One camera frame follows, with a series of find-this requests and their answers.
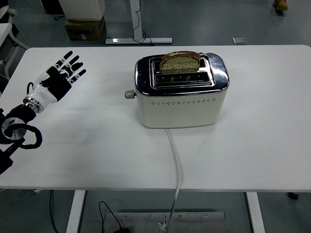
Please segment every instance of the metal base plate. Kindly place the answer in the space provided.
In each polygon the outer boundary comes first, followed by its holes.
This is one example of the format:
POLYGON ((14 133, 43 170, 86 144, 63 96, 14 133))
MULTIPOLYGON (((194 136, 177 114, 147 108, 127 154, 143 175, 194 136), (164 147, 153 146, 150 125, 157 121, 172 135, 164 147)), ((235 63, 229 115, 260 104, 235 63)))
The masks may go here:
MULTIPOLYGON (((151 38, 153 44, 171 44, 173 41, 172 38, 151 38)), ((106 39, 106 44, 150 44, 150 38, 146 38, 142 42, 137 42, 132 38, 115 38, 115 39, 106 39)))
MULTIPOLYGON (((170 213, 114 213, 123 228, 131 233, 164 233, 159 222, 167 223, 170 213)), ((104 220, 104 232, 119 229, 111 213, 104 220)), ((170 233, 226 233, 228 232, 224 212, 174 212, 170 233)))
POLYGON ((232 40, 235 45, 246 45, 244 37, 233 37, 232 40))

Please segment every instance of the cardboard box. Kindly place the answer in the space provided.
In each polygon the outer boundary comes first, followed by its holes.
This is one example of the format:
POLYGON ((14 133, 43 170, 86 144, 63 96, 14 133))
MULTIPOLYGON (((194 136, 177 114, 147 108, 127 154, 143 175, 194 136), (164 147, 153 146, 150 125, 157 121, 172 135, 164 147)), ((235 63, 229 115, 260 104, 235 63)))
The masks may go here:
POLYGON ((67 19, 65 28, 70 40, 99 40, 105 27, 104 17, 99 21, 67 19))

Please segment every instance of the gray floor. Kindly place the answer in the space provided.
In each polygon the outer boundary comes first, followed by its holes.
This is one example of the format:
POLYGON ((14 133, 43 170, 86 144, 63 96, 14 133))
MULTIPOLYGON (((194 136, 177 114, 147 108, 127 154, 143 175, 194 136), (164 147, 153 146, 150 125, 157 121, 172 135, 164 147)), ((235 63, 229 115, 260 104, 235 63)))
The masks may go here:
MULTIPOLYGON (((233 36, 244 36, 249 45, 304 44, 311 46, 311 1, 288 0, 289 11, 276 12, 273 0, 141 0, 143 30, 150 37, 172 37, 173 46, 232 45, 233 36)), ((106 29, 100 40, 70 41, 66 19, 55 21, 40 0, 9 0, 17 10, 14 23, 18 39, 30 47, 101 47, 106 38, 132 37, 129 0, 106 0, 106 29)), ((24 51, 18 54, 13 74, 24 51)), ((7 81, 0 77, 0 90, 7 81)), ((74 192, 56 190, 55 224, 66 231, 74 192)), ((101 232, 98 203, 106 201, 114 211, 167 211, 173 192, 88 191, 79 232, 101 232)), ((50 192, 6 190, 0 192, 0 232, 54 232, 49 215, 50 192)), ((286 193, 259 193, 267 233, 311 232, 311 194, 292 200, 286 193)), ((229 232, 252 232, 244 193, 181 192, 178 210, 223 211, 229 232)))

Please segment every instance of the white power cord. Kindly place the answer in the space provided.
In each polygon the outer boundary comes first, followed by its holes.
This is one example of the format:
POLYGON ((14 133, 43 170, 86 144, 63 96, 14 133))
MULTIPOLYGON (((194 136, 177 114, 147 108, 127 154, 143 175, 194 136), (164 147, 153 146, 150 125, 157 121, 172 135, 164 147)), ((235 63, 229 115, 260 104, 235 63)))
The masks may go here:
POLYGON ((165 129, 165 132, 166 132, 167 136, 169 137, 169 140, 170 140, 170 143, 171 143, 171 147, 172 147, 172 150, 173 150, 175 167, 176 167, 176 174, 177 174, 177 187, 176 187, 176 191, 175 191, 175 197, 174 197, 174 201, 173 201, 173 206, 172 206, 172 209, 171 209, 171 214, 170 214, 169 221, 168 221, 168 223, 166 225, 166 228, 164 230, 166 233, 168 233, 169 232, 169 228, 170 228, 171 219, 172 219, 172 216, 173 216, 173 213, 174 213, 174 210, 175 210, 175 206, 176 206, 179 189, 180 189, 180 186, 181 186, 181 183, 182 183, 182 174, 181 174, 181 166, 180 166, 178 151, 177 151, 175 142, 173 140, 173 137, 171 135, 171 132, 168 129, 165 129))

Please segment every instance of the table top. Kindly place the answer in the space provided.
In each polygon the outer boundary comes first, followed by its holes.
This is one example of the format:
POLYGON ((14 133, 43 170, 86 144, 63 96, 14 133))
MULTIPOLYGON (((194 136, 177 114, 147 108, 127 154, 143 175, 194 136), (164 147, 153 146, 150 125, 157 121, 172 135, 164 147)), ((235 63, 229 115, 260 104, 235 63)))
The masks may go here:
POLYGON ((9 34, 11 28, 12 28, 11 23, 0 23, 0 46, 4 42, 7 35, 9 34))
POLYGON ((181 162, 181 189, 311 191, 309 47, 32 48, 0 98, 4 113, 22 103, 28 82, 69 50, 80 55, 87 72, 29 122, 41 130, 43 143, 11 156, 13 166, 0 175, 0 188, 174 189, 165 131, 144 127, 137 100, 125 99, 124 92, 135 88, 134 67, 141 57, 192 50, 222 57, 230 87, 214 124, 170 130, 181 162))

